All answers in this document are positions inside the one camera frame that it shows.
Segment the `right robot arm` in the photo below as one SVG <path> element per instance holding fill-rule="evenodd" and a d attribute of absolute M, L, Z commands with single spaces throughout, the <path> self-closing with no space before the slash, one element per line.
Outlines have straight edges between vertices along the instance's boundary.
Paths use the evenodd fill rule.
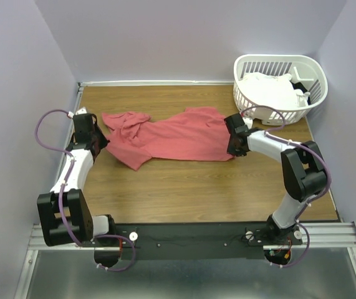
<path fill-rule="evenodd" d="M 331 175 L 319 147 L 314 141 L 298 143 L 260 128 L 249 128 L 238 113 L 224 122 L 229 133 L 228 154 L 240 157 L 252 151 L 281 163 L 286 190 L 283 200 L 263 228 L 246 233 L 249 240 L 279 244 L 293 231 L 311 202 L 330 188 Z"/>

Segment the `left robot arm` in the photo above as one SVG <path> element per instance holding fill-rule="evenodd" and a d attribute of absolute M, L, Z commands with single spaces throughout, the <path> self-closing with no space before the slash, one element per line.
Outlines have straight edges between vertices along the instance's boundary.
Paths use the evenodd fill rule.
<path fill-rule="evenodd" d="M 37 198 L 44 241 L 52 247 L 70 243 L 83 245 L 95 238 L 103 246 L 112 245 L 117 236 L 112 216 L 92 216 L 83 194 L 87 175 L 109 140 L 99 128 L 96 115 L 85 108 L 75 113 L 61 112 L 72 119 L 74 125 L 66 148 L 45 145 L 39 139 L 39 126 L 35 129 L 36 140 L 41 146 L 66 156 L 55 185 Z"/>

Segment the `red t shirt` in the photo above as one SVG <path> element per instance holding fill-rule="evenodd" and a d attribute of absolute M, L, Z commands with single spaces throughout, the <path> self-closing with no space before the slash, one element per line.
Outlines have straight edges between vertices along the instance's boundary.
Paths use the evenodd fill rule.
<path fill-rule="evenodd" d="M 166 120 L 149 114 L 102 113 L 110 130 L 106 150 L 134 171 L 147 161 L 228 161 L 229 133 L 224 115 L 214 107 L 189 107 Z"/>

